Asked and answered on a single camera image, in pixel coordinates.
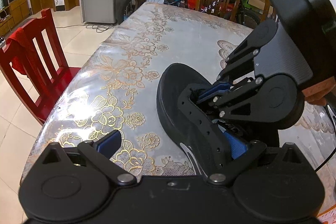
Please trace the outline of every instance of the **metal bolt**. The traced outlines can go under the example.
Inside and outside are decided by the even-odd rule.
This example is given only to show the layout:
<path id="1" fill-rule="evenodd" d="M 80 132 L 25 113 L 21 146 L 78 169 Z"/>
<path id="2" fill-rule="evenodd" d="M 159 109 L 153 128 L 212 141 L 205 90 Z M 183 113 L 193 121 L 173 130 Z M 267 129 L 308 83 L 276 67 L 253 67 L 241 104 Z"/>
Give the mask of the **metal bolt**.
<path id="1" fill-rule="evenodd" d="M 223 182 L 226 179 L 226 176 L 224 174 L 212 174 L 210 177 L 210 180 L 212 182 Z"/>
<path id="2" fill-rule="evenodd" d="M 258 78 L 256 78 L 255 83 L 257 85 L 260 85 L 262 81 L 263 81 L 263 79 L 261 77 L 258 77 Z"/>
<path id="3" fill-rule="evenodd" d="M 177 185 L 177 183 L 176 183 L 176 182 L 173 182 L 173 181 L 171 181 L 171 182 L 168 182 L 168 183 L 167 183 L 167 185 L 168 185 L 168 186 L 171 186 L 171 187 L 173 187 L 173 186 L 176 186 L 176 185 Z"/>
<path id="4" fill-rule="evenodd" d="M 94 141 L 90 141 L 90 140 L 86 140 L 86 141 L 84 141 L 84 143 L 87 143 L 87 144 L 89 144 L 89 145 L 93 145 L 93 143 L 94 143 Z"/>
<path id="5" fill-rule="evenodd" d="M 130 173 L 124 173 L 124 174 L 119 175 L 117 179 L 119 182 L 128 184 L 130 182 L 133 182 L 135 180 L 135 177 Z"/>

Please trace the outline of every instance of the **blue gripper pad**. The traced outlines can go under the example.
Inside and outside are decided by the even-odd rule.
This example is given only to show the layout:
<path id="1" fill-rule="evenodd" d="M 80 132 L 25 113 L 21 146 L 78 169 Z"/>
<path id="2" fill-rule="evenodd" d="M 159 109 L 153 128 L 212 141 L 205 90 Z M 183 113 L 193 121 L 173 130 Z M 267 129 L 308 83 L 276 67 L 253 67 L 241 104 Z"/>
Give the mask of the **blue gripper pad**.
<path id="1" fill-rule="evenodd" d="M 106 158 L 111 158 L 121 146 L 121 133 L 119 130 L 113 130 L 106 136 L 93 144 L 93 148 Z"/>
<path id="2" fill-rule="evenodd" d="M 234 137 L 226 129 L 220 125 L 218 128 L 223 132 L 224 136 L 228 139 L 231 146 L 231 157 L 235 160 L 248 150 L 248 143 L 244 142 L 237 137 Z"/>

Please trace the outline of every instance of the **tile floor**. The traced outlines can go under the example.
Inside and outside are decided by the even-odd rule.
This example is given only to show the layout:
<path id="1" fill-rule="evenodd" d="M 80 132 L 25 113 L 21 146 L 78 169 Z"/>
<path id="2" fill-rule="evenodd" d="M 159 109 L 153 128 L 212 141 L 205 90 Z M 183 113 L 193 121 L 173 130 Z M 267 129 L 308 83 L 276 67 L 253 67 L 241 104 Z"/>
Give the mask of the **tile floor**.
<path id="1" fill-rule="evenodd" d="M 41 17 L 41 13 L 32 17 Z M 71 67 L 82 67 L 114 30 L 97 33 L 93 29 L 87 29 L 81 22 L 79 7 L 70 11 L 53 12 L 53 18 L 56 27 L 81 25 L 57 29 Z M 43 37 L 55 65 L 56 60 L 50 44 L 48 45 L 46 33 Z M 16 75 L 31 98 L 36 100 L 38 94 L 30 80 L 17 72 Z M 26 220 L 17 193 L 26 159 L 40 130 L 41 125 L 21 103 L 0 72 L 0 224 L 20 224 Z"/>

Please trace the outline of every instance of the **wooden cabinet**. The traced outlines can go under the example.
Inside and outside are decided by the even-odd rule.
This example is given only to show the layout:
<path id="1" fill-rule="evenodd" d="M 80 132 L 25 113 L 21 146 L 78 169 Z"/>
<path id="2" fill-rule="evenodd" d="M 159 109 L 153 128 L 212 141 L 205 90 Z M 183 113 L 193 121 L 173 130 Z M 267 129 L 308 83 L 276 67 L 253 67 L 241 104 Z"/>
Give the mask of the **wooden cabinet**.
<path id="1" fill-rule="evenodd" d="M 3 8 L 3 10 L 9 16 L 0 22 L 0 35 L 8 33 L 10 29 L 25 20 L 30 14 L 28 0 L 14 0 L 9 6 Z"/>
<path id="2" fill-rule="evenodd" d="M 20 10 L 23 18 L 29 17 L 30 12 L 27 2 L 20 5 Z"/>
<path id="3" fill-rule="evenodd" d="M 10 26 L 10 29 L 12 29 L 16 24 L 14 23 L 13 18 L 8 19 L 8 25 Z"/>
<path id="4" fill-rule="evenodd" d="M 16 7 L 14 10 L 12 10 L 12 16 L 14 20 L 14 24 L 17 25 L 22 21 L 22 14 L 20 6 Z"/>

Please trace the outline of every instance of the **electrical cable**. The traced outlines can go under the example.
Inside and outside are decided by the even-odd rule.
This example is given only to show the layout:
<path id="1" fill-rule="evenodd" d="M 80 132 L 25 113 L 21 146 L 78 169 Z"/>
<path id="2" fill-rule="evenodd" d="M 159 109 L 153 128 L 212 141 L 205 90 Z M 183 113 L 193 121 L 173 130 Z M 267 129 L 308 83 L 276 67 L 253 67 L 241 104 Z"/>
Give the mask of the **electrical cable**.
<path id="1" fill-rule="evenodd" d="M 319 167 L 317 167 L 315 169 L 315 172 L 317 172 L 318 170 L 320 170 L 331 158 L 332 156 L 336 153 L 336 147 L 335 149 L 331 152 L 331 154 L 325 159 L 325 161 L 323 163 L 320 164 Z"/>
<path id="2" fill-rule="evenodd" d="M 335 109 L 330 107 L 329 104 L 326 105 L 325 107 L 326 112 L 328 113 L 328 117 L 330 118 L 331 122 L 333 123 L 333 127 L 334 127 L 334 131 L 336 133 L 336 117 L 335 117 Z M 315 169 L 315 172 L 317 172 L 318 170 L 320 170 L 332 157 L 333 155 L 336 153 L 336 147 L 334 148 L 334 150 L 330 153 L 330 155 L 324 160 L 323 163 L 320 164 L 319 167 L 317 167 Z"/>
<path id="3" fill-rule="evenodd" d="M 96 30 L 97 33 L 102 33 L 109 29 L 115 28 L 114 25 L 109 25 L 109 24 L 88 24 L 88 25 L 77 24 L 77 25 L 70 25 L 70 26 L 65 26 L 65 27 L 56 27 L 56 29 L 63 29 L 63 28 L 75 27 L 75 26 L 85 26 L 86 29 Z"/>
<path id="4" fill-rule="evenodd" d="M 6 14 L 7 23 L 8 23 L 8 28 L 9 28 L 10 32 L 13 32 L 13 31 L 11 30 L 11 27 L 10 27 L 10 25 L 9 25 L 9 19 L 8 19 L 9 15 L 7 15 L 7 12 L 6 12 L 6 10 L 3 10 L 3 11 L 4 11 L 4 12 L 5 12 L 5 14 Z"/>

